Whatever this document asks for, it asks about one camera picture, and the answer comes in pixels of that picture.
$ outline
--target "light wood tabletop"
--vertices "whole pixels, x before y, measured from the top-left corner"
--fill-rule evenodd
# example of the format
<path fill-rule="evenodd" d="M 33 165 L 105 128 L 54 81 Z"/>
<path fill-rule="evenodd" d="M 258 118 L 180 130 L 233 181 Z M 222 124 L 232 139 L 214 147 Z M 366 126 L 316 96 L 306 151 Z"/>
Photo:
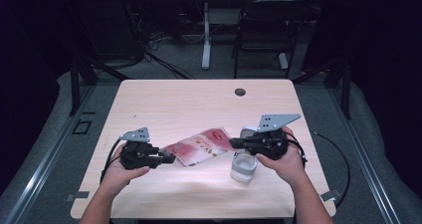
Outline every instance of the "light wood tabletop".
<path fill-rule="evenodd" d="M 243 96 L 235 94 L 244 89 Z M 147 127 L 150 143 L 163 147 L 213 127 L 239 137 L 262 114 L 299 113 L 288 125 L 304 148 L 306 172 L 319 194 L 329 191 L 295 88 L 289 80 L 129 80 L 121 83 L 71 214 L 81 218 L 100 185 L 108 153 L 118 137 Z M 250 183 L 230 176 L 233 151 L 196 166 L 161 164 L 132 180 L 114 200 L 111 218 L 238 219 L 294 215 L 290 186 L 258 164 Z M 332 216 L 332 201 L 324 203 Z"/>

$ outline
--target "hand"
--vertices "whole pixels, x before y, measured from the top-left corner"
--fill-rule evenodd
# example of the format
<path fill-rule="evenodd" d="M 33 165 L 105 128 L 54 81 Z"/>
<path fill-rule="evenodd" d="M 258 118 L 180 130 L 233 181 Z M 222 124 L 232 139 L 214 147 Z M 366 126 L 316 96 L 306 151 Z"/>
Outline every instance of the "hand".
<path fill-rule="evenodd" d="M 282 131 L 293 135 L 292 130 L 286 126 L 282 128 Z M 306 175 L 301 153 L 293 144 L 289 144 L 286 154 L 278 160 L 270 159 L 260 153 L 257 153 L 256 157 L 264 166 L 274 169 L 290 185 L 299 182 Z"/>
<path fill-rule="evenodd" d="M 148 166 L 132 170 L 124 169 L 120 163 L 119 157 L 123 147 L 124 144 L 120 145 L 112 156 L 112 163 L 106 170 L 105 177 L 99 188 L 105 193 L 111 195 L 111 198 L 115 198 L 133 178 L 142 176 L 149 171 Z"/>

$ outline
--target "office chair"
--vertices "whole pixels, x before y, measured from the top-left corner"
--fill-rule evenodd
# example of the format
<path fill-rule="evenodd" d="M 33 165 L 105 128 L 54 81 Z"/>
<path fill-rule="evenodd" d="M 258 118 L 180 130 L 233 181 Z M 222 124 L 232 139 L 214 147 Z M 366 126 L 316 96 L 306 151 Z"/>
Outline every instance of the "office chair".
<path fill-rule="evenodd" d="M 240 11 L 238 30 L 233 47 L 234 78 L 237 78 L 239 51 L 289 53 L 289 76 L 299 31 L 310 13 L 307 3 L 300 0 L 254 0 Z"/>

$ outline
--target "forearm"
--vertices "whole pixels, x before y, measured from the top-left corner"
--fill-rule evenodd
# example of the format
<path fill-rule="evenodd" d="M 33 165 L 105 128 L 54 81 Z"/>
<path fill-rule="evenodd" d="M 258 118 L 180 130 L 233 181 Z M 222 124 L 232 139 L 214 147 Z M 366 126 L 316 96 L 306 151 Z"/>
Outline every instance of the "forearm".
<path fill-rule="evenodd" d="M 99 188 L 87 206 L 80 223 L 108 223 L 114 197 Z"/>
<path fill-rule="evenodd" d="M 292 185 L 299 224 L 333 223 L 307 175 Z"/>

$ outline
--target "human arm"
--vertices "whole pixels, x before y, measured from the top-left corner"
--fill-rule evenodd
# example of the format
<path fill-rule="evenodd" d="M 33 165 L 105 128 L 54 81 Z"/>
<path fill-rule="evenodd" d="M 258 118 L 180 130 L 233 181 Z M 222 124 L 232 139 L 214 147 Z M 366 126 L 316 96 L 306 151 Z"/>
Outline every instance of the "human arm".
<path fill-rule="evenodd" d="M 283 127 L 283 131 L 293 135 L 288 127 Z M 298 223 L 333 223 L 305 172 L 301 154 L 295 145 L 289 144 L 287 153 L 278 160 L 260 153 L 256 156 L 264 166 L 274 169 L 292 187 Z"/>
<path fill-rule="evenodd" d="M 112 156 L 103 182 L 88 204 L 80 223 L 108 223 L 115 197 L 133 178 L 142 176 L 149 171 L 147 166 L 133 170 L 124 169 L 119 158 L 123 146 L 124 144 L 119 146 Z"/>

